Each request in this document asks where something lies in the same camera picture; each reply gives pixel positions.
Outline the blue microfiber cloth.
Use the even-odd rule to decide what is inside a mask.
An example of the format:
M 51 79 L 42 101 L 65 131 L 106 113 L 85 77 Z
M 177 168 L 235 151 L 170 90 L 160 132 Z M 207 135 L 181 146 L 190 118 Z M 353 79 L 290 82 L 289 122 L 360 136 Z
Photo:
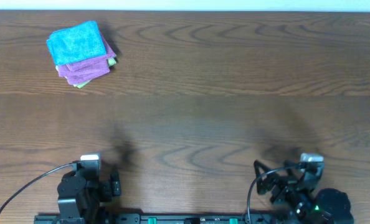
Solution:
M 57 30 L 46 41 L 55 65 L 66 65 L 105 55 L 107 50 L 96 21 Z

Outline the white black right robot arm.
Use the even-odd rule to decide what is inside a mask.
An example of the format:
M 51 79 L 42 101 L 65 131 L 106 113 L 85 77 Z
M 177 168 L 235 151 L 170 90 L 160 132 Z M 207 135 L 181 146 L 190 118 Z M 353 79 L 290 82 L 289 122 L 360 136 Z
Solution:
M 320 181 L 324 162 L 312 159 L 297 163 L 285 161 L 282 167 L 271 169 L 254 161 L 255 179 L 247 196 L 247 219 L 251 221 L 251 193 L 255 187 L 259 195 L 272 194 L 270 203 L 286 204 L 290 211 L 283 223 L 354 223 L 348 195 L 333 188 L 321 189 L 312 196 Z

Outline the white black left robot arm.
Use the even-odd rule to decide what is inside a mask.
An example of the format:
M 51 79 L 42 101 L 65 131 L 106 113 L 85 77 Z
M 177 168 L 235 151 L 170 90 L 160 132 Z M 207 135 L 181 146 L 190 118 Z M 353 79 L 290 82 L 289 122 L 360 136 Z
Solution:
M 71 172 L 62 177 L 57 187 L 59 224 L 114 224 L 115 217 L 102 202 L 111 202 L 121 195 L 120 176 L 112 167 L 110 178 L 100 180 L 99 160 L 75 161 Z

